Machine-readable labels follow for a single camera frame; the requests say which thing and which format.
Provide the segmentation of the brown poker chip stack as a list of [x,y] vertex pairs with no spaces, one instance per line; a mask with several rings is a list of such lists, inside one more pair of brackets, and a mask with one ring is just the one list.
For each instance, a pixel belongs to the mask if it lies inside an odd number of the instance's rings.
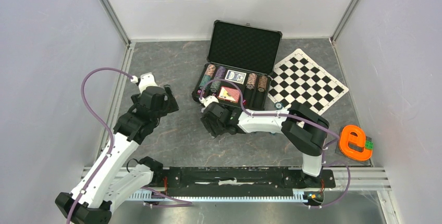
[[259,77],[259,80],[258,80],[258,83],[257,83],[257,90],[259,92],[265,92],[266,91],[267,81],[268,81],[267,76],[260,76]]

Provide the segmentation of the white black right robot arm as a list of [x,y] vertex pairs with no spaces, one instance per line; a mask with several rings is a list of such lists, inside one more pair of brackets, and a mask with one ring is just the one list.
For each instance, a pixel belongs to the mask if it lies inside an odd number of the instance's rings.
[[302,153],[301,180],[315,186],[322,180],[324,142],[329,122],[306,105],[294,103],[290,108],[273,111],[229,108],[217,102],[208,104],[201,121],[213,137],[224,133],[278,133],[285,136]]

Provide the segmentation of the orange blue poker chip stack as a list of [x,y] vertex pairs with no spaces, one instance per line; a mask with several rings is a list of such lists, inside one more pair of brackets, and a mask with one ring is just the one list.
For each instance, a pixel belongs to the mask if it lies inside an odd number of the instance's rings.
[[257,81],[257,74],[256,73],[250,73],[248,75],[248,78],[247,78],[246,88],[248,90],[253,90],[255,88],[256,81]]

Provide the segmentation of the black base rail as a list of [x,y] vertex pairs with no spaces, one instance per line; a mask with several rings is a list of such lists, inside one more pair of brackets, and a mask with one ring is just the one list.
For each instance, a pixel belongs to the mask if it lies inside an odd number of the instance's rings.
[[297,167],[169,167],[154,171],[147,186],[175,198],[270,197],[291,196],[294,190],[333,189],[336,182],[330,169],[314,178]]

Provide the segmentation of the green yellow blue chip stack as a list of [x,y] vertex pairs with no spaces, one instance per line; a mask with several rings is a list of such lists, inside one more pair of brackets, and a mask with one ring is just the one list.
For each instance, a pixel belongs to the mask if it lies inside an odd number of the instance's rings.
[[220,88],[221,80],[220,79],[214,79],[210,85],[210,92],[216,93]]

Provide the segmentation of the green 50 chip on chessboard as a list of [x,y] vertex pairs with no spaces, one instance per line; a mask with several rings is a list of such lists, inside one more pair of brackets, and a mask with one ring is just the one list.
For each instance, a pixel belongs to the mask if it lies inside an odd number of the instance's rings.
[[282,109],[284,106],[283,106],[283,104],[281,103],[281,102],[277,102],[277,103],[275,103],[275,108],[276,109]]

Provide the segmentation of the purple poker chip stack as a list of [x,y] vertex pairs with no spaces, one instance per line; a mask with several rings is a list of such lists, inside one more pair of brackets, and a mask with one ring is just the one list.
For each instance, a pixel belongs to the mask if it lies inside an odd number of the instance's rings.
[[225,67],[223,67],[223,66],[218,67],[214,78],[221,78],[222,79],[224,77],[225,72],[226,72]]

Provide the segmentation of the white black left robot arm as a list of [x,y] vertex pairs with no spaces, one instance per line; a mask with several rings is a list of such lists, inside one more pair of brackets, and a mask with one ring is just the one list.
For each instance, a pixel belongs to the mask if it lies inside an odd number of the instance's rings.
[[88,174],[71,192],[57,196],[55,204],[67,223],[109,223],[115,210],[135,191],[147,184],[158,186],[163,182],[163,171],[144,163],[113,181],[160,119],[179,109],[168,84],[146,86],[131,99],[132,106],[118,118],[105,150]]

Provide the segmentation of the teal poker chip stack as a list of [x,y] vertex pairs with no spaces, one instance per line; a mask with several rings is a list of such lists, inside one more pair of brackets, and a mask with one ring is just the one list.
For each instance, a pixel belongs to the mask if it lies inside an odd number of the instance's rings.
[[211,80],[211,75],[204,74],[200,81],[199,89],[202,90],[210,80]]

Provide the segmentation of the black poker case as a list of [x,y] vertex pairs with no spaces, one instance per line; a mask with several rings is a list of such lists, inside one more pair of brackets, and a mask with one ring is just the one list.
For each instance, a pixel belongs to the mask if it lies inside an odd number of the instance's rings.
[[[243,100],[247,101],[245,108],[251,110],[264,110],[265,102],[269,92],[269,85],[273,74],[273,67],[276,60],[278,48],[282,39],[282,32],[277,30],[269,30],[253,27],[245,24],[226,22],[221,20],[214,21],[213,31],[210,41],[210,47],[207,55],[207,64],[204,65],[203,71],[193,89],[191,96],[198,102],[199,97],[207,97],[210,95],[218,97],[222,86],[235,88],[240,91],[240,99],[237,103],[223,101],[218,99],[220,103],[228,107],[239,108]],[[206,86],[200,90],[199,84],[209,64],[218,67],[223,66],[227,70],[235,70],[247,73],[244,84],[238,84],[225,80],[224,77],[214,78],[216,70],[211,80]],[[246,88],[246,82],[250,73],[257,74],[257,81],[253,90]],[[260,76],[267,76],[267,88],[265,92],[257,90],[257,83]],[[214,79],[220,79],[220,88],[216,93],[210,92],[210,85]]]

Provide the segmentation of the black white chessboard mat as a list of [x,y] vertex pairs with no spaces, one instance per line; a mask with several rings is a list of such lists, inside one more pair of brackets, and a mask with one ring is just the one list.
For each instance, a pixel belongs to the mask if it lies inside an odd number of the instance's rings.
[[298,48],[275,64],[268,98],[283,108],[298,102],[321,115],[348,91],[343,83]]

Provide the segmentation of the pink poker chip stack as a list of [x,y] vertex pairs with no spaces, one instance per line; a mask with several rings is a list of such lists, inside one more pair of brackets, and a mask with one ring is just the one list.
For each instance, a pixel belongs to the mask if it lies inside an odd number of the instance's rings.
[[214,72],[215,72],[215,70],[216,70],[216,66],[213,65],[213,64],[209,64],[209,65],[207,66],[206,70],[205,70],[204,75],[205,75],[205,76],[212,77],[213,74],[214,74]]

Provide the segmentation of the blue playing card deck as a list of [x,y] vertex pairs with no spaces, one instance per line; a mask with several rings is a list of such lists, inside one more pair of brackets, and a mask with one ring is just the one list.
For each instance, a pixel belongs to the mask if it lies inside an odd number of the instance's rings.
[[225,80],[231,81],[238,84],[244,84],[247,73],[235,71],[235,70],[227,70]]

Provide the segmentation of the red playing card deck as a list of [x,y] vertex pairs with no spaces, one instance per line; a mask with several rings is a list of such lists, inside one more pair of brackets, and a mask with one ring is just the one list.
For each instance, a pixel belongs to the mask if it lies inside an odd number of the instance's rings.
[[237,102],[239,102],[239,99],[240,99],[240,91],[238,91],[235,88],[222,86],[217,98],[221,99],[223,101],[237,103]]

